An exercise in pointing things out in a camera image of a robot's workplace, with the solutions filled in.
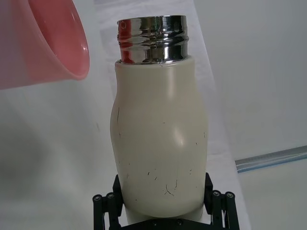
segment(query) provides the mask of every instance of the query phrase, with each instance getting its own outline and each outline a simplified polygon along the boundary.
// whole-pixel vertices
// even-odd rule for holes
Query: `cream bottle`
[[[202,215],[208,121],[188,39],[185,16],[118,21],[110,133],[129,223]]]

